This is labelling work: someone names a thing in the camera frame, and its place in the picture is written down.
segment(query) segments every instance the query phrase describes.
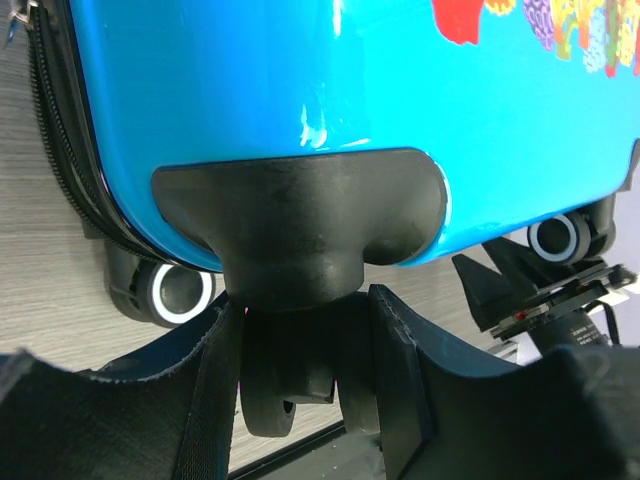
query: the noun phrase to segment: floor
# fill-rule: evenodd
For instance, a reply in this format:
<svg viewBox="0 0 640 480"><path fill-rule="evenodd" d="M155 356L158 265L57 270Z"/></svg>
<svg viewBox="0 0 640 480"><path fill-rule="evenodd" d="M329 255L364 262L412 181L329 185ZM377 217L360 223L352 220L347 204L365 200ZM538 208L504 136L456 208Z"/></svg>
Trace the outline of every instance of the floor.
<svg viewBox="0 0 640 480"><path fill-rule="evenodd" d="M0 17L7 13L5 5L0 3ZM101 245L83 238L42 150L31 107L24 34L0 50L0 65L0 256L5 259L0 263L0 351L27 348L71 370L99 367L164 331L124 318L105 293ZM621 202L621 214L631 214L631 203ZM627 259L632 250L630 266L639 267L633 247L637 243L628 233L620 236L621 246L612 255ZM484 256L478 249L471 254ZM421 315L479 347L492 344L471 321L447 259L411 270L369 268L367 282L389 285ZM628 303L627 312L637 311L635 302ZM623 325L621 333L623 339L627 335L640 343L632 326ZM301 409L287 441L338 416L336 406ZM241 415L236 418L233 466L281 445L250 437Z"/></svg>

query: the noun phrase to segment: white wheel rim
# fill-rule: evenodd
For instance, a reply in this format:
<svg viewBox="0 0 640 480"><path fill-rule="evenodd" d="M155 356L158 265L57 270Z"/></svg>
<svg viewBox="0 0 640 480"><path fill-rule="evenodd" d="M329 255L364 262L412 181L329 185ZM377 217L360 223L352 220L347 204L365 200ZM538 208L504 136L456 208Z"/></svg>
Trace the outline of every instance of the white wheel rim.
<svg viewBox="0 0 640 480"><path fill-rule="evenodd" d="M554 263L565 262L571 258L571 255L573 255L576 247L578 246L578 232L576 231L575 225L571 223L571 220L569 220L566 215L558 215L557 217L553 217L553 219L562 222L569 231L569 242L567 243L567 248L559 253L551 253L542 248L540 240L538 240L538 231L540 230L542 222L536 223L529 230L529 244L540 258Z"/></svg>
<svg viewBox="0 0 640 480"><path fill-rule="evenodd" d="M188 312L174 313L165 307L164 302L162 301L162 296L160 295L162 281L172 268L178 267L175 265L164 264L158 268L158 271L153 278L153 285L151 286L151 300L153 300L153 307L164 320L169 323L179 325L188 322L207 308L209 305L209 299L213 293L213 281L211 280L211 274L198 272L200 274L200 279L202 280L202 295L200 296L198 303L196 303L196 305Z"/></svg>

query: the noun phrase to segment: zipper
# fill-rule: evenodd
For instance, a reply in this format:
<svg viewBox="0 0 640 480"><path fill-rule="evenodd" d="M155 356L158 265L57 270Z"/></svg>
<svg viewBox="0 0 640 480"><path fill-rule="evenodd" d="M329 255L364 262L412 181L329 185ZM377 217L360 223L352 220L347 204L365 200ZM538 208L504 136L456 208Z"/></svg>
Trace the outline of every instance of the zipper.
<svg viewBox="0 0 640 480"><path fill-rule="evenodd" d="M66 68L48 23L48 12L36 0L12 0L11 7L7 40L11 42L16 28L24 26L27 30L36 120L51 170L68 203L83 221L120 249L151 262L165 261L157 252L127 238L118 225L100 211L100 199L92 185L92 172L86 162L82 162L83 141L76 135L74 142L72 133L65 128L64 113L67 117L73 115L69 112L73 103L71 96L64 91L64 82L56 84L52 78L52 74L64 78ZM67 110L61 112L59 105L64 105ZM73 125L72 120L66 124Z"/></svg>

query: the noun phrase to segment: zipper pull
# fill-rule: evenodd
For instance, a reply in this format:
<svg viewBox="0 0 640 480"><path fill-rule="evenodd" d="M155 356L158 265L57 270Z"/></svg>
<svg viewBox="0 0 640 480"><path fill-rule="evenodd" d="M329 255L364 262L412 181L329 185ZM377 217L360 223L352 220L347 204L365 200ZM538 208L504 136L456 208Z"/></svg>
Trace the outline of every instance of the zipper pull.
<svg viewBox="0 0 640 480"><path fill-rule="evenodd" d="M38 6L37 0L9 0L9 17L7 26L7 37L4 42L4 47L7 48L13 41L13 37L20 25L26 29L31 29L31 9Z"/></svg>

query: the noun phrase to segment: blue suitcase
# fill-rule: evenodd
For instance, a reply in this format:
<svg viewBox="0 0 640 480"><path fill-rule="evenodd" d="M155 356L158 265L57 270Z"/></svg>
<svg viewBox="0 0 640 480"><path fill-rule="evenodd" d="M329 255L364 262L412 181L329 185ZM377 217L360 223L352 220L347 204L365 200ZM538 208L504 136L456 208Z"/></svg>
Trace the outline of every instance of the blue suitcase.
<svg viewBox="0 0 640 480"><path fill-rule="evenodd" d="M561 214L610 210L638 158L637 0L46 0L18 19L77 210L136 254L224 266L250 305L322 303L363 261L558 215L584 232Z"/></svg>

